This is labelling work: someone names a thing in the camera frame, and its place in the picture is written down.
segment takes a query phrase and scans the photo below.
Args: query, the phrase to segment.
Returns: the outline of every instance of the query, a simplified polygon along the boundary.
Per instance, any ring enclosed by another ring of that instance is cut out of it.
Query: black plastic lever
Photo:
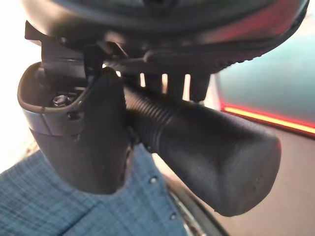
[[[198,197],[224,216],[242,214],[270,192],[279,139],[245,119],[125,86],[129,122]]]

